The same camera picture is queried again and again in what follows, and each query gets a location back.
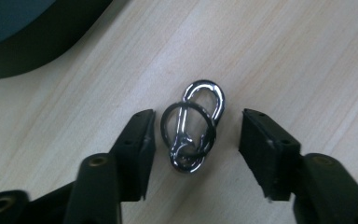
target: wood grain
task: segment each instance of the wood grain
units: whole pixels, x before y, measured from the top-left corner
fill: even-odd
[[[171,167],[159,118],[191,82],[227,97],[217,142],[194,175]],[[32,199],[76,178],[131,115],[157,111],[146,200],[124,223],[295,223],[268,203],[238,152],[241,111],[269,114],[302,153],[340,160],[358,181],[358,1],[130,1],[111,5],[60,58],[0,79],[0,191]]]

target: silver carabiner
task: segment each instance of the silver carabiner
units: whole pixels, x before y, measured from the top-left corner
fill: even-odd
[[[191,98],[201,90],[211,91],[216,98],[216,106],[212,115],[205,108],[191,102]],[[187,87],[182,102],[173,104],[167,108],[161,118],[161,135],[167,147],[170,148],[170,161],[172,166],[182,173],[194,173],[205,161],[206,155],[211,150],[216,139],[216,125],[225,109],[225,95],[212,81],[199,80]],[[171,112],[179,107],[176,133],[171,142],[167,130],[166,121]],[[200,144],[196,147],[193,138],[186,131],[188,109],[198,111],[205,119],[208,128],[200,137]]]

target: carabiner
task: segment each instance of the carabiner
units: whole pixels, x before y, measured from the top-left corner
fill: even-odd
[[[216,98],[216,107],[212,115],[202,106],[190,101],[191,98],[201,90],[211,91]],[[197,171],[203,164],[206,155],[211,150],[216,139],[216,125],[225,109],[225,102],[224,93],[215,83],[209,80],[199,80],[186,88],[182,102],[173,104],[164,111],[160,124],[161,135],[167,147],[170,148],[170,161],[176,170],[191,174]],[[176,134],[173,142],[171,142],[167,133],[166,123],[169,115],[178,107],[179,113],[177,117]],[[193,138],[186,131],[189,108],[199,112],[208,125],[204,134],[200,137],[200,145],[197,147],[195,146]]]

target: black plastic part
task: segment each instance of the black plastic part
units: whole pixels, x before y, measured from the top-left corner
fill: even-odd
[[[339,161],[322,154],[310,153],[303,158],[300,176],[308,198],[299,202],[311,202],[320,220],[318,223],[358,224],[358,184],[339,163]],[[301,201],[304,195],[298,195]],[[298,223],[305,219],[304,209],[296,208]]]
[[[243,110],[240,153],[263,189],[273,201],[288,201],[291,172],[300,159],[299,142],[269,116]]]
[[[28,203],[18,223],[62,223],[73,185],[67,184]]]
[[[0,192],[0,224],[15,224],[29,202],[21,190]]]
[[[0,78],[31,71],[66,52],[111,2],[0,0]],[[116,2],[121,10],[127,0]]]
[[[121,223],[116,169],[116,159],[112,154],[95,154],[83,160],[64,224]]]
[[[156,151],[154,120],[151,109],[132,116],[109,152],[116,156],[121,202],[145,197]]]
[[[30,203],[23,191],[1,192],[0,198],[15,200],[0,212],[0,224],[120,223],[120,203],[146,194],[156,150],[154,119],[152,109],[135,114],[109,153],[83,160],[73,183]]]

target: metal clip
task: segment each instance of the metal clip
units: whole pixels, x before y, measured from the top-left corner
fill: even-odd
[[[201,90],[211,91],[216,97],[216,106],[212,115],[200,105],[190,101],[190,99]],[[206,155],[211,150],[216,139],[216,125],[219,122],[225,109],[225,95],[221,89],[212,81],[199,80],[187,87],[182,102],[170,105],[163,113],[161,118],[161,135],[170,148],[170,160],[172,166],[182,172],[191,174],[197,171],[205,161]],[[176,133],[173,142],[167,133],[167,119],[174,109],[179,108]],[[194,109],[205,119],[208,127],[200,137],[200,143],[196,147],[193,138],[186,131],[188,109]]]

